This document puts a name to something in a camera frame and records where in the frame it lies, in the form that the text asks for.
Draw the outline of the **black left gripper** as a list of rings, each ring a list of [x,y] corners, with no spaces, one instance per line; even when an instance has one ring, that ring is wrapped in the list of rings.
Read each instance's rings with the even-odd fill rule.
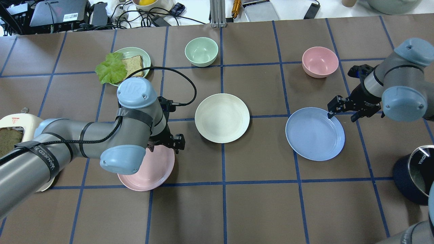
[[[154,152],[156,146],[163,145],[166,148],[173,149],[178,154],[180,150],[185,149],[185,138],[183,134],[173,135],[168,125],[170,113],[176,111],[178,104],[174,104],[172,100],[162,96],[158,97],[158,102],[161,106],[162,115],[157,116],[157,123],[149,137],[147,149]]]

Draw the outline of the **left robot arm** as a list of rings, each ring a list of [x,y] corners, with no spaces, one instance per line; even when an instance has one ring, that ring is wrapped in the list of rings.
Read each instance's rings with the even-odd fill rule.
[[[141,167],[147,148],[184,149],[183,135],[173,136],[167,124],[170,101],[158,97],[147,79],[126,79],[118,87],[117,97],[114,124],[48,119],[39,125],[33,140],[16,144],[1,158],[1,218],[76,157],[100,159],[104,170],[132,175]]]

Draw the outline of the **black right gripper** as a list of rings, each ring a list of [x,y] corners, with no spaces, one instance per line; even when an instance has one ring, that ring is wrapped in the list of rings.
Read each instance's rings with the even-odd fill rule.
[[[354,111],[351,116],[351,122],[356,122],[359,118],[372,117],[381,110],[381,99],[371,94],[364,85],[368,75],[374,72],[375,68],[370,65],[354,65],[348,71],[348,76],[359,79],[359,85],[354,88],[349,97],[343,98],[337,95],[328,104],[328,119],[331,119],[337,113]]]

